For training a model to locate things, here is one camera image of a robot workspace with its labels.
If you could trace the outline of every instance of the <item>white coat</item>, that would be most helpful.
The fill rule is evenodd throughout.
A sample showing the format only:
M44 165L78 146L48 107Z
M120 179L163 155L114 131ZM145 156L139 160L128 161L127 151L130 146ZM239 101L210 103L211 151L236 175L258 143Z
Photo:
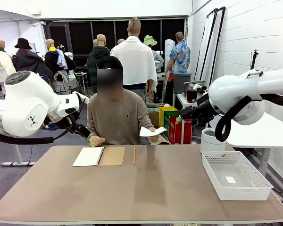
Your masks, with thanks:
M15 72L16 70L9 54L0 51L0 82L5 82L8 76Z
M139 38L129 36L111 50L111 56L118 58L122 63L124 85L147 83L148 80L153 80L151 89L156 92L157 74L152 50Z

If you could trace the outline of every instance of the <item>pencil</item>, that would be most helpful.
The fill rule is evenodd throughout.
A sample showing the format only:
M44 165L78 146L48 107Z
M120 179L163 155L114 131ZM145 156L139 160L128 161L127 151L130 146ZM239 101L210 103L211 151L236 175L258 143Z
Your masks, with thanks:
M134 149L134 153L133 153L133 165L135 165L135 158L136 158L136 151Z

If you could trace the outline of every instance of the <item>white plastic basket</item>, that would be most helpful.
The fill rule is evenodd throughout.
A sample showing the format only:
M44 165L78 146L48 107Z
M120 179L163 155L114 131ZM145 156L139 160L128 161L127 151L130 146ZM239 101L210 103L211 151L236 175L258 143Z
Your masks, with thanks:
M202 152L202 164L220 200L266 200L273 188L241 152Z

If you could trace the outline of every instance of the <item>green hat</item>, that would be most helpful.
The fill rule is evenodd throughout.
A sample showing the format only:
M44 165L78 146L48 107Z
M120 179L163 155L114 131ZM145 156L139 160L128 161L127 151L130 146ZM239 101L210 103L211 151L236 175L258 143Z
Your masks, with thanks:
M152 45L155 46L157 44L157 41L154 40L154 38L152 36L146 35L146 37L143 40L143 43L148 46L148 45Z

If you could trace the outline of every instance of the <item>black jacket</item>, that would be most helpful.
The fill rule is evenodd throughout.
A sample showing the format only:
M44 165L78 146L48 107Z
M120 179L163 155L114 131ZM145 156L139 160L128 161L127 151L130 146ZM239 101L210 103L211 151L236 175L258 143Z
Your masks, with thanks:
M13 64L16 71L31 71L47 75L49 78L53 76L52 71L46 66L45 62L36 53L32 51L18 51L13 56Z
M68 70L75 69L75 63L64 54L65 61L68 67ZM45 54L45 64L48 68L52 71L53 74L57 73L58 71L64 70L62 67L57 65L58 62L58 53L55 52L47 52Z
M89 54L87 59L87 71L92 84L92 89L95 93L97 92L98 85L96 64L102 57L105 56L110 56L110 49L104 46L95 46L93 47L93 51Z

